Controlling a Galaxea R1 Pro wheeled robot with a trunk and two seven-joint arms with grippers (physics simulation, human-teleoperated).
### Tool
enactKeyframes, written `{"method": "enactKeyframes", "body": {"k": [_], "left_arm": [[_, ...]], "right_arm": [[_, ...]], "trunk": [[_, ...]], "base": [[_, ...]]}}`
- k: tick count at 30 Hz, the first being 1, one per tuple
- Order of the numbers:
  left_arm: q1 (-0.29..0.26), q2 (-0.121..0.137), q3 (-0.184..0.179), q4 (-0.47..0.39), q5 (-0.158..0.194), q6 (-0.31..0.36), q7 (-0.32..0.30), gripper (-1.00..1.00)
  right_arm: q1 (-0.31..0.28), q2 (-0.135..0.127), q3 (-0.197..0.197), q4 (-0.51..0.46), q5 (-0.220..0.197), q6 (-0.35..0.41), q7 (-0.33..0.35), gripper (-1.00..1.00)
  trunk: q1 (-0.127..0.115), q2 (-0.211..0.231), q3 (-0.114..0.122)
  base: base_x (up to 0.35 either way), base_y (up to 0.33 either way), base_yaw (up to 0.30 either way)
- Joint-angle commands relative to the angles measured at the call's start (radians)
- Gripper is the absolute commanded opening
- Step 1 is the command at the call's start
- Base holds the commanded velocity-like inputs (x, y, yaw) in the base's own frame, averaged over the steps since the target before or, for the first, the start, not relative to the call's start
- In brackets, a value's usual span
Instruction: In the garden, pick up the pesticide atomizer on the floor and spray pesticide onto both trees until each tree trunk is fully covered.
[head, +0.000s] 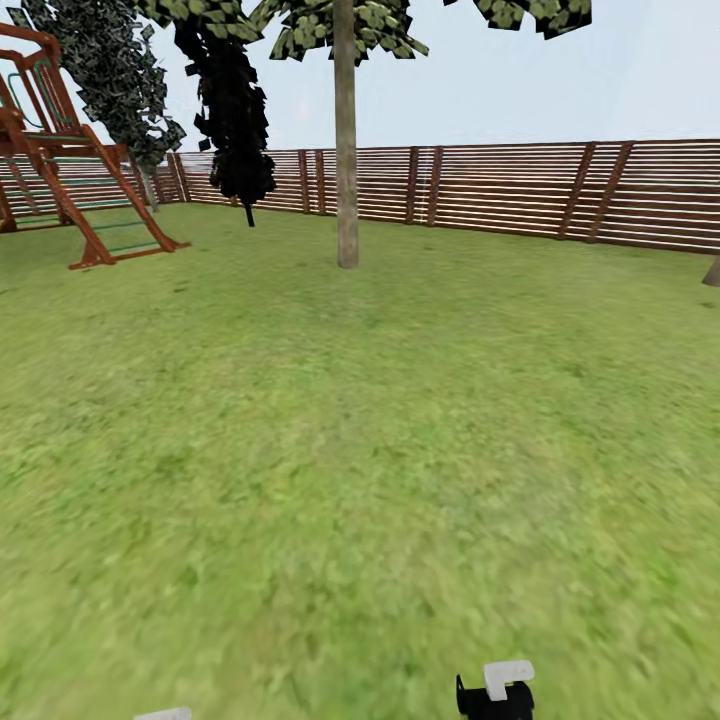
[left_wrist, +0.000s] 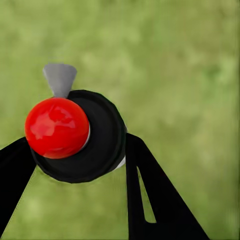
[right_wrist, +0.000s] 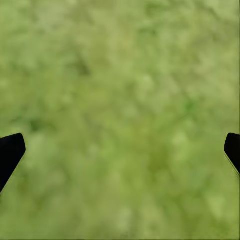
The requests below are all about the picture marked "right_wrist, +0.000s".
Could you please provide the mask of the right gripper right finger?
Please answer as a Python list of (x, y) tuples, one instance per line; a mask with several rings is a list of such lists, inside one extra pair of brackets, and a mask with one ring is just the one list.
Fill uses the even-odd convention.
[(235, 133), (228, 133), (224, 151), (240, 173), (240, 135)]

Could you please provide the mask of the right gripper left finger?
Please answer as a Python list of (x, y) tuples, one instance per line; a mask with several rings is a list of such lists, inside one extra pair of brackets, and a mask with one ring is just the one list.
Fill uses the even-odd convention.
[(21, 133), (0, 138), (0, 193), (25, 152), (26, 145)]

